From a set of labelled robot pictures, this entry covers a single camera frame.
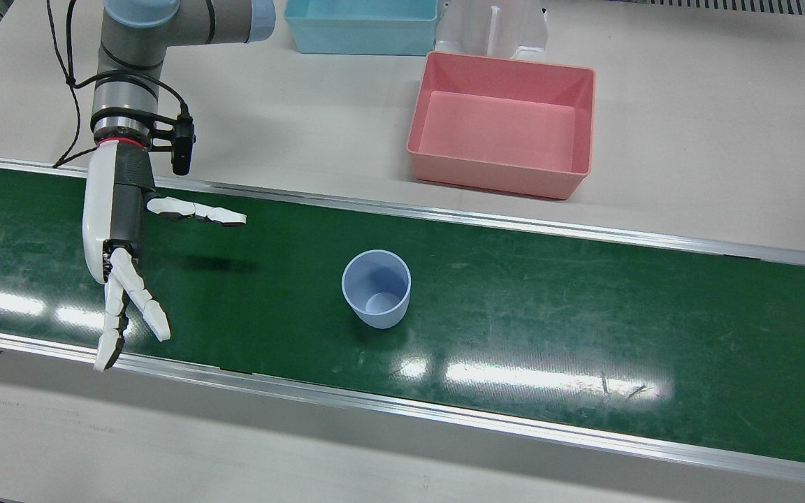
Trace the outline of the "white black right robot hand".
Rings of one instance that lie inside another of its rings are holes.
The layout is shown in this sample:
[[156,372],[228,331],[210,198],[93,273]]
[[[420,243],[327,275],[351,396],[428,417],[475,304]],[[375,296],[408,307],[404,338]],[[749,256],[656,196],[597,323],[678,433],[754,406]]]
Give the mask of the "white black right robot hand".
[[247,222],[246,214],[158,194],[150,156],[137,141],[114,137],[99,143],[87,166],[81,217],[87,269],[103,286],[103,322],[94,360],[98,372],[111,368],[122,352],[128,303],[157,340],[171,337],[166,312],[138,271],[145,211],[228,227]]

